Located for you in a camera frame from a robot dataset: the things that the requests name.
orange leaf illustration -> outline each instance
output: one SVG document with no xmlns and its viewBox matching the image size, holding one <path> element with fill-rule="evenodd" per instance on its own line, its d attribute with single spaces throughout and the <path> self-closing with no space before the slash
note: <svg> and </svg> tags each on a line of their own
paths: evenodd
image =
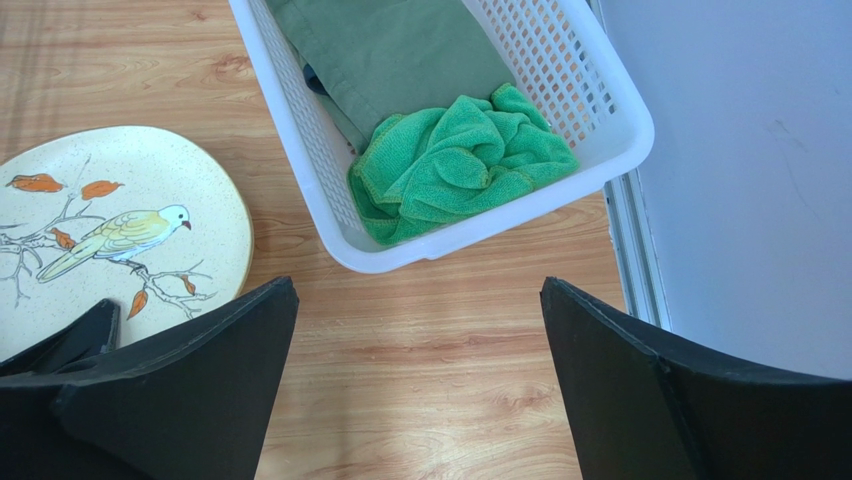
<svg viewBox="0 0 852 480">
<path fill-rule="evenodd" d="M 145 292 L 144 289 L 139 290 L 139 293 L 133 297 L 133 305 L 130 306 L 130 315 L 127 316 L 127 319 L 135 317 L 136 314 L 142 311 L 145 308 L 145 304 L 148 303 L 148 293 Z"/>
<path fill-rule="evenodd" d="M 50 231 L 50 233 L 56 236 L 56 243 L 65 250 L 70 250 L 74 248 L 74 245 L 77 245 L 77 242 L 71 238 L 71 235 L 68 235 L 58 228 L 54 228 Z"/>
<path fill-rule="evenodd" d="M 123 183 L 113 183 L 106 180 L 98 180 L 83 187 L 83 200 L 91 200 L 96 197 L 106 197 L 114 192 L 116 188 L 123 186 Z"/>
<path fill-rule="evenodd" d="M 62 190 L 62 184 L 46 173 L 38 175 L 15 175 L 7 187 L 15 187 L 25 192 L 48 192 L 56 193 Z"/>
<path fill-rule="evenodd" d="M 190 295 L 195 295 L 195 285 L 189 281 L 189 276 L 181 275 L 180 279 L 183 280 L 183 286 L 186 287 L 186 291 L 189 292 Z"/>
</svg>

white wall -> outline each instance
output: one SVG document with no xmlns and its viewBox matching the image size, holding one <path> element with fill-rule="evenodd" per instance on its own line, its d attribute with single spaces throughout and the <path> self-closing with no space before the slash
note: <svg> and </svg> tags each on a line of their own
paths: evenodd
<svg viewBox="0 0 852 480">
<path fill-rule="evenodd" d="M 852 2 L 601 0 L 675 333 L 852 377 Z"/>
</svg>

bird's wing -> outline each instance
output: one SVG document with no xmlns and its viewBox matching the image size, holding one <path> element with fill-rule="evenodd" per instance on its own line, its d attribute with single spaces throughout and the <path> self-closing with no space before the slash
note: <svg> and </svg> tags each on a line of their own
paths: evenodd
<svg viewBox="0 0 852 480">
<path fill-rule="evenodd" d="M 136 211 L 123 213 L 104 222 L 86 237 L 103 237 L 104 243 L 95 258 L 109 258 L 155 242 L 168 228 L 169 222 L 160 217 L 159 213 Z"/>
<path fill-rule="evenodd" d="M 86 260 L 92 258 L 101 246 L 101 238 L 91 237 L 81 240 L 80 243 L 74 245 L 71 250 L 65 252 L 61 257 L 57 258 L 50 265 L 40 271 L 36 278 L 39 283 L 46 283 L 59 277 L 72 268 L 80 265 Z"/>
</svg>

bird's tail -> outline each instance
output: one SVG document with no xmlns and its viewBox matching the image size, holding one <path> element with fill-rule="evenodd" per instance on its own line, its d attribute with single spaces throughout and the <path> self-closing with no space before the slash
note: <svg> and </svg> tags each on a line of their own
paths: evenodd
<svg viewBox="0 0 852 480">
<path fill-rule="evenodd" d="M 53 263 L 46 266 L 44 270 L 38 272 L 36 278 L 39 283 L 47 283 L 92 258 L 97 251 L 98 245 L 96 244 L 86 242 L 78 243 L 69 252 L 66 252 L 64 255 L 54 260 Z"/>
</svg>

decorative plate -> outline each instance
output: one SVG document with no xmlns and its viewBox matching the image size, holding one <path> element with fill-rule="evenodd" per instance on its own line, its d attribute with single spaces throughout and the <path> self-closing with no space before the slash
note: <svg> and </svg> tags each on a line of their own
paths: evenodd
<svg viewBox="0 0 852 480">
<path fill-rule="evenodd" d="M 0 165 L 0 360 L 103 298 L 121 305 L 119 345 L 236 297 L 252 254 L 248 210 L 228 174 L 153 127 L 90 130 Z"/>
</svg>

